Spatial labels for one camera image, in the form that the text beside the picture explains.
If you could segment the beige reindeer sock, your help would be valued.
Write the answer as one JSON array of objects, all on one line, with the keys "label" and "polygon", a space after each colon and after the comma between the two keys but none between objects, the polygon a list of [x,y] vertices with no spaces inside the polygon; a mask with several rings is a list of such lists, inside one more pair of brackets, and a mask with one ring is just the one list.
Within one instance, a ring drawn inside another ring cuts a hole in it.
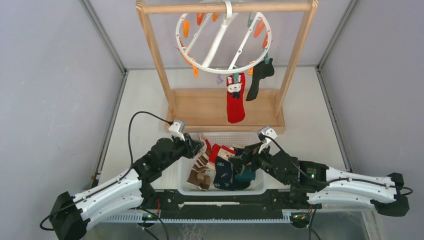
[{"label": "beige reindeer sock", "polygon": [[196,134],[196,140],[199,140],[203,146],[198,151],[197,156],[200,157],[203,160],[206,160],[206,162],[209,162],[210,160],[210,154],[212,152],[212,145],[207,139],[207,137],[203,133],[197,133]]}]

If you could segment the dark green sock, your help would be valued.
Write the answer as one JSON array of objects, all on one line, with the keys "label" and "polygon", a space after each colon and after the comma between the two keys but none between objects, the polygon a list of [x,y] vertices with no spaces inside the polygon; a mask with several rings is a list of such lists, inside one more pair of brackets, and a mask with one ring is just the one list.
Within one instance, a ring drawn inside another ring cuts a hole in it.
[{"label": "dark green sock", "polygon": [[244,171],[240,174],[236,171],[236,169],[233,169],[233,177],[238,182],[251,182],[256,179],[256,172],[253,171],[253,168],[251,165],[248,165],[245,167]]}]

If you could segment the red sock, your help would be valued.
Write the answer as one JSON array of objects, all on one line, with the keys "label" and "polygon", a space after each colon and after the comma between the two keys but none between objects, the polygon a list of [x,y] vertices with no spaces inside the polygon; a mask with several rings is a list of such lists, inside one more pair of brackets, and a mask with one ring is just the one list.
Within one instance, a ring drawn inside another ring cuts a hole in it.
[{"label": "red sock", "polygon": [[243,100],[245,85],[246,76],[243,72],[238,75],[237,83],[232,75],[227,77],[226,113],[227,121],[231,124],[243,121],[246,116]]},{"label": "red sock", "polygon": [[210,153],[208,154],[208,163],[207,163],[207,167],[211,170],[211,171],[215,171],[216,170],[216,158],[218,156],[219,151],[221,150],[221,146],[218,144],[214,144],[210,150]]}]

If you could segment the white perforated plastic basket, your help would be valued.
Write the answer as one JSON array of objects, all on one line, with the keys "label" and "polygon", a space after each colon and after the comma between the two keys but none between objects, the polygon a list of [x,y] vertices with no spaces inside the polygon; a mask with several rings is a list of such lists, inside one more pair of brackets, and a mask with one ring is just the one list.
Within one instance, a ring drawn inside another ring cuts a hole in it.
[{"label": "white perforated plastic basket", "polygon": [[186,196],[260,195],[267,190],[265,173],[248,164],[242,174],[228,161],[259,142],[253,132],[193,133],[204,144],[192,159],[178,161],[178,191]]}]

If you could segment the navy sock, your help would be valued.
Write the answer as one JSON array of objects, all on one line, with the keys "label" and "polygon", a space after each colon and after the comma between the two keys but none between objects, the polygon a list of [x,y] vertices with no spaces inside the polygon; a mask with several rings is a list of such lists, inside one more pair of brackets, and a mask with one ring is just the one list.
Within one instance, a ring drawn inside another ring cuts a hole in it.
[{"label": "navy sock", "polygon": [[251,185],[251,182],[239,182],[239,181],[236,181],[235,179],[234,179],[234,174],[233,174],[233,166],[232,166],[232,177],[233,177],[233,179],[232,179],[232,184],[233,184],[233,188],[234,188],[234,190],[244,190],[244,189],[246,189],[246,188],[248,188],[250,185]]}]

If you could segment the brown striped sock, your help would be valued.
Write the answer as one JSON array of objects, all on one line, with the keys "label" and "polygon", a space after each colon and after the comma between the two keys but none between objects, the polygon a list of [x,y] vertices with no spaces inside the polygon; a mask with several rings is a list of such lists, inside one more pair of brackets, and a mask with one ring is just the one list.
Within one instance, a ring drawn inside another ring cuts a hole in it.
[{"label": "brown striped sock", "polygon": [[215,171],[215,164],[210,161],[210,151],[203,153],[193,164],[187,184],[192,185],[200,189],[201,191],[208,191],[211,185],[211,176],[206,174],[208,171]]}]

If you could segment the dark printed sock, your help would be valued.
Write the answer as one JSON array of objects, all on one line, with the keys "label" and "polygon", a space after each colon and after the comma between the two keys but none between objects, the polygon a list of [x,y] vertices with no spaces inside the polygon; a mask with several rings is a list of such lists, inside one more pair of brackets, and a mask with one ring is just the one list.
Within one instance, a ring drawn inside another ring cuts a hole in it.
[{"label": "dark printed sock", "polygon": [[229,157],[235,156],[236,151],[233,147],[221,145],[221,150],[215,160],[215,177],[213,186],[220,190],[234,191],[233,171]]}]

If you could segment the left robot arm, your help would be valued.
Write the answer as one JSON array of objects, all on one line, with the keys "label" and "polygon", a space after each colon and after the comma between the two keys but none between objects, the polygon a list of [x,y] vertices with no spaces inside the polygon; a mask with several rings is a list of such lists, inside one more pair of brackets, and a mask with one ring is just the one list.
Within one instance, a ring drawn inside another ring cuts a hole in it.
[{"label": "left robot arm", "polygon": [[88,230],[103,220],[127,209],[156,205],[152,182],[181,158],[193,159],[205,146],[188,133],[178,137],[160,138],[151,149],[136,160],[130,170],[92,189],[71,195],[60,194],[48,217],[60,240],[80,240]]}]

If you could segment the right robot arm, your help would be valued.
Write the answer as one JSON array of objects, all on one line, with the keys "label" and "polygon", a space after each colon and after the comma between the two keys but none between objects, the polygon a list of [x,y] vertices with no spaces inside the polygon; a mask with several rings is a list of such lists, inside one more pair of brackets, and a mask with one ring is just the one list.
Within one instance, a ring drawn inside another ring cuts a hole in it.
[{"label": "right robot arm", "polygon": [[373,208],[388,217],[404,217],[410,210],[403,175],[393,172],[387,176],[366,176],[330,167],[313,161],[299,160],[283,149],[271,154],[270,147],[261,144],[244,147],[229,157],[237,173],[251,168],[268,174],[283,185],[289,186],[283,200],[291,208],[307,205],[348,205]]}]

